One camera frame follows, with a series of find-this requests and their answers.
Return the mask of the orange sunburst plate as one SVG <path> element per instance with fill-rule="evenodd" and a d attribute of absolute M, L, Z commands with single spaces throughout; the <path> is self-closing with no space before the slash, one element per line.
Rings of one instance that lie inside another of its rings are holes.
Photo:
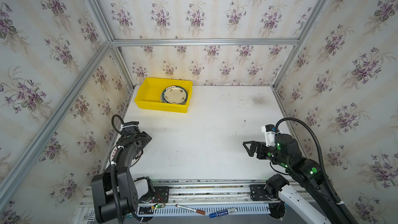
<path fill-rule="evenodd" d="M 144 154 L 142 147 L 136 147 L 136 145 L 124 146 L 124 148 L 118 148 L 116 146 L 113 150 L 110 162 L 114 161 L 119 167 L 132 167 L 135 165 L 140 157 Z"/>

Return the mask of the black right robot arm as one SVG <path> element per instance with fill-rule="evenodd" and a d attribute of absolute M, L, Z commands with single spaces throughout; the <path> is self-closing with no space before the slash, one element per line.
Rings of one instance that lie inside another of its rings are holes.
<path fill-rule="evenodd" d="M 282 134 L 279 125 L 293 121 L 302 125 L 311 135 L 318 152 L 318 161 L 302 155 L 299 143 L 289 134 Z M 355 224 L 357 220 L 331 184 L 325 171 L 320 143 L 313 130 L 303 121 L 287 117 L 275 125 L 262 127 L 265 142 L 247 141 L 243 147 L 250 157 L 268 160 L 270 165 L 281 166 L 264 185 L 251 185 L 253 201 L 272 200 L 270 216 L 281 219 L 288 204 L 308 224 Z"/>

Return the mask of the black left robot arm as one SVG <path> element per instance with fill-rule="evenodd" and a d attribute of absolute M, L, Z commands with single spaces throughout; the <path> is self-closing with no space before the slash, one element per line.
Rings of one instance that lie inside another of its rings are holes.
<path fill-rule="evenodd" d="M 116 152 L 108 158 L 109 165 L 103 173 L 92 178 L 91 187 L 95 219 L 99 224 L 116 219 L 123 224 L 128 214 L 138 218 L 136 211 L 142 196 L 152 191 L 149 177 L 133 179 L 131 162 L 152 140 L 139 130 L 139 122 L 125 123 L 121 116 L 113 115 L 112 128 L 120 135 Z"/>

